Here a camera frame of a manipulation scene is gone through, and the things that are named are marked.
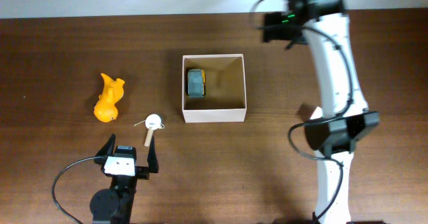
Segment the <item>pink cardboard box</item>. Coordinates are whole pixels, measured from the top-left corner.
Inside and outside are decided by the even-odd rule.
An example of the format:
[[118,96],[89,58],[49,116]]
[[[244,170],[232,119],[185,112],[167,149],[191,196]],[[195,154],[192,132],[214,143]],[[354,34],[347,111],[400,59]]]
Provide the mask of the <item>pink cardboard box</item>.
[[[205,71],[202,98],[187,95],[187,74],[193,69]],[[184,55],[181,110],[186,123],[243,122],[247,113],[243,54]]]

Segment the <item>white wooden paddle toy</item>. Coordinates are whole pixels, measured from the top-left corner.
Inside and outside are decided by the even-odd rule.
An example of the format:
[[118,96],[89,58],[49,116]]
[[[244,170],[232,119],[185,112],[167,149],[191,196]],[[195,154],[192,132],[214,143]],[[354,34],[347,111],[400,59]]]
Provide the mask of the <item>white wooden paddle toy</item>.
[[137,122],[136,124],[134,124],[134,126],[138,126],[139,124],[144,124],[147,129],[146,138],[144,140],[145,147],[150,146],[155,130],[162,130],[165,128],[165,125],[162,122],[162,118],[158,114],[150,114],[146,117],[145,120]]

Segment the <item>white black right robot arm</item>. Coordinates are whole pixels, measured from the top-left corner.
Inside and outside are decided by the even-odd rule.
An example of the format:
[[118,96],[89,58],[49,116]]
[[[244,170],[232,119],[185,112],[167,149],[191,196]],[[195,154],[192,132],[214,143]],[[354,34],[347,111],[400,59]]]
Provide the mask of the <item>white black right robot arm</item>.
[[350,223],[349,176],[359,140],[380,123],[365,100],[352,56],[350,18],[344,0],[286,0],[287,12],[267,13],[263,41],[288,41],[310,48],[321,107],[289,131],[303,128],[317,163],[318,197],[311,223]]

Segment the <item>orange rubber fish toy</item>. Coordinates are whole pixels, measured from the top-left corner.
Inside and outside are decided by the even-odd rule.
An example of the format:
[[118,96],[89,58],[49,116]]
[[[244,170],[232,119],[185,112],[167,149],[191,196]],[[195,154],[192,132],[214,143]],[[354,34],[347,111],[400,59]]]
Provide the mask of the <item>orange rubber fish toy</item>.
[[110,122],[117,119],[118,109],[116,107],[124,95],[125,81],[120,78],[113,80],[107,74],[101,73],[104,87],[98,96],[98,101],[94,106],[94,115],[101,122]]

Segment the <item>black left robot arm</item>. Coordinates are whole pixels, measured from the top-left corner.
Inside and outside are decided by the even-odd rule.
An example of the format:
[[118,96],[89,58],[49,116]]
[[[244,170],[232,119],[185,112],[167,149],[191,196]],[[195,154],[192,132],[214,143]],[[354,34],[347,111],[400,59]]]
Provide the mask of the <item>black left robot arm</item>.
[[112,180],[109,188],[95,193],[90,201],[93,223],[130,223],[137,182],[159,171],[154,138],[149,143],[147,166],[136,165],[135,147],[116,146],[115,140],[112,134],[96,153],[94,162]]

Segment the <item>colourful puzzle cube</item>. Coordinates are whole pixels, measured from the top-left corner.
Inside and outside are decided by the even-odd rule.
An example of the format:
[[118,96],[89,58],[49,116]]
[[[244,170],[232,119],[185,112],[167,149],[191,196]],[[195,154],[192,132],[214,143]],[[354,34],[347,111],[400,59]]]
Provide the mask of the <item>colourful puzzle cube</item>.
[[312,115],[310,116],[310,120],[315,120],[315,119],[319,119],[323,117],[323,111],[321,109],[321,107],[317,106]]

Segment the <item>yellow grey toy truck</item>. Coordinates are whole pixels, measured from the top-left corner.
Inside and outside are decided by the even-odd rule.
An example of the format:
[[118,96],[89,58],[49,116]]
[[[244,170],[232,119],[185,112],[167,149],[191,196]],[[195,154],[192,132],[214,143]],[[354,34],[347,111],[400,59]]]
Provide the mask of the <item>yellow grey toy truck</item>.
[[187,95],[190,98],[202,98],[206,92],[206,74],[202,69],[190,69],[187,72]]

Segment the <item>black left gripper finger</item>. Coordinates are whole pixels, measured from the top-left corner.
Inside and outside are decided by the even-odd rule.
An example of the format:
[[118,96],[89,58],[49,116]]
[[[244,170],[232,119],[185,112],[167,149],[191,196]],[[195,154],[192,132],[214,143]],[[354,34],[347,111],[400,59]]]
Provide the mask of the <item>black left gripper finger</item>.
[[111,134],[106,144],[96,153],[96,156],[112,156],[114,152],[114,144],[116,135]]
[[148,169],[150,173],[158,173],[159,171],[159,165],[158,165],[158,159],[156,156],[156,149],[155,149],[155,138],[152,136],[150,140],[150,146],[148,150],[148,156],[147,156],[147,162],[148,162]]

